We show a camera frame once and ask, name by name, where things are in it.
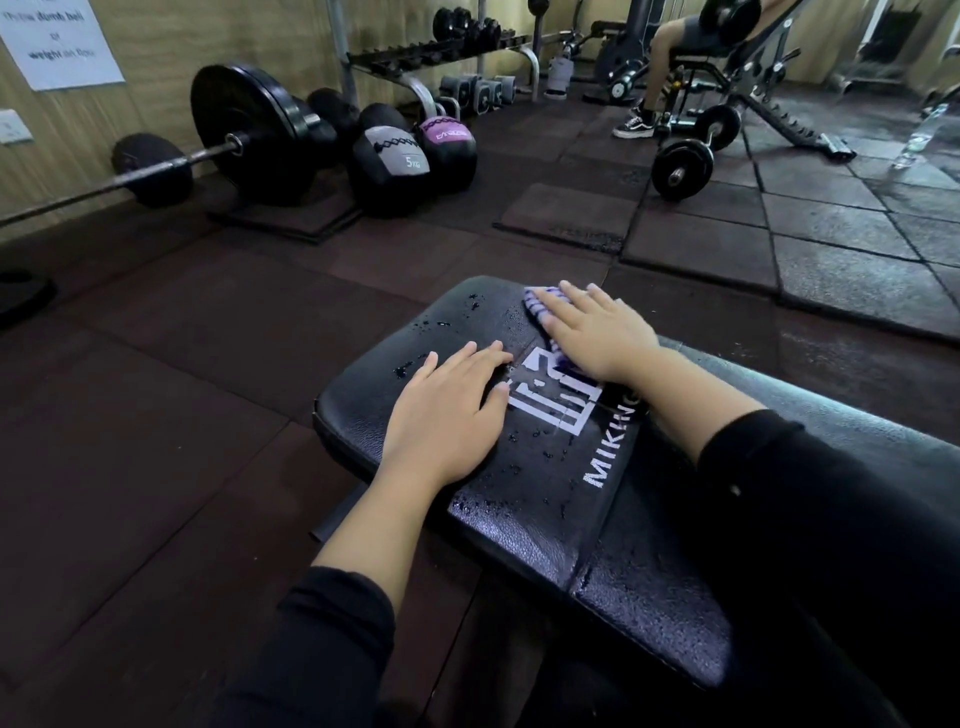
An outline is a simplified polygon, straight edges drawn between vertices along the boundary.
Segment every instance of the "pink medicine ball label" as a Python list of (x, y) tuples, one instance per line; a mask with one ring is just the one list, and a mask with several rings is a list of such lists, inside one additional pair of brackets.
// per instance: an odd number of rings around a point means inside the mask
[(437, 116), (428, 119), (421, 126), (423, 136), (434, 144), (445, 144), (449, 141), (472, 141), (473, 134), (456, 119), (449, 116)]

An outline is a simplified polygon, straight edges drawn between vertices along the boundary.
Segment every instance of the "black sneaker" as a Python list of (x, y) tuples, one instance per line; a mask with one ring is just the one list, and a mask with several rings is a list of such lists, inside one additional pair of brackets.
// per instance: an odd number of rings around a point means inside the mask
[(657, 126), (656, 120), (644, 121), (639, 116), (632, 116), (613, 130), (618, 139), (649, 139), (654, 135)]

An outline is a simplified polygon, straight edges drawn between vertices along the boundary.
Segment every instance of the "gray medicine ball label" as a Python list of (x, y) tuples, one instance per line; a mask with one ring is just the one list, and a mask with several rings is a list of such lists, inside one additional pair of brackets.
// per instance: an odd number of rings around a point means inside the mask
[(415, 177), (430, 171), (423, 149), (409, 132), (396, 127), (373, 127), (364, 133), (394, 177)]

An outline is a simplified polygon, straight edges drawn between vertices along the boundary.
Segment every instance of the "gray shorts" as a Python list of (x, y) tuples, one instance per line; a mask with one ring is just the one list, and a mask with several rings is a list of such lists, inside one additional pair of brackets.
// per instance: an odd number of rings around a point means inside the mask
[(730, 48), (720, 42), (716, 33), (707, 33), (700, 27), (700, 16), (690, 15), (684, 18), (684, 39), (680, 41), (678, 51), (686, 51), (690, 55), (713, 55), (707, 51), (729, 51)]

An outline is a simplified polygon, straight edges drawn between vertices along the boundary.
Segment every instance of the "purple striped cloth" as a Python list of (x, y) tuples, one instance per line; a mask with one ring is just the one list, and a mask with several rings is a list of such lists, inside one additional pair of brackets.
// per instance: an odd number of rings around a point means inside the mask
[[(527, 286), (523, 289), (523, 305), (527, 307), (527, 310), (537, 318), (537, 323), (540, 324), (540, 327), (543, 328), (543, 317), (550, 313), (550, 310), (540, 302), (540, 299), (537, 298), (537, 294), (534, 293), (535, 288), (543, 288), (546, 291), (549, 291), (554, 296), (556, 296), (561, 301), (566, 301), (570, 303), (570, 299), (564, 295), (564, 292), (557, 288), (554, 285), (545, 285), (545, 286)], [(550, 351), (554, 353), (557, 357), (557, 368), (558, 369), (567, 369), (570, 371), (580, 370), (577, 368), (577, 365), (570, 361), (569, 357), (564, 353), (558, 344), (553, 339), (550, 339)]]

